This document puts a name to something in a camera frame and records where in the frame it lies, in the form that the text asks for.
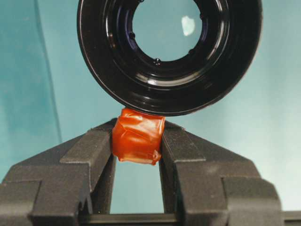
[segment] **black lens ring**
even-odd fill
[[[139,0],[80,0],[79,43],[96,81],[122,104],[165,116],[188,114],[223,98],[256,52],[261,0],[195,2],[202,12],[200,40],[183,58],[161,62],[135,42],[132,20]],[[189,75],[195,77],[173,84]]]

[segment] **lens glass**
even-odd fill
[[[201,36],[200,11],[193,0],[144,0],[135,11],[133,31],[148,56],[177,60],[187,55]]]

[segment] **orange wrapped object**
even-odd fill
[[[164,126],[165,117],[123,109],[113,128],[113,154],[120,161],[156,165]]]

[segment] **lens barrel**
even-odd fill
[[[161,61],[135,41],[133,17],[143,0],[80,0],[79,43],[96,81],[123,105],[163,116],[188,114],[226,96],[258,47],[261,0],[195,3],[202,12],[197,45],[180,59]]]

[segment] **teal backdrop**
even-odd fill
[[[153,2],[135,15],[139,44],[162,58],[186,54],[201,29],[199,12],[188,0],[173,0],[167,15],[174,19],[164,19],[170,0],[147,1]],[[1,0],[0,179],[12,164],[85,133],[123,108],[84,63],[77,4]],[[276,185],[283,208],[301,210],[301,1],[263,0],[263,8],[260,48],[245,78],[215,105],[168,120],[253,160]],[[158,34],[173,37],[168,51],[154,44]],[[162,212],[158,166],[118,163],[111,211]]]

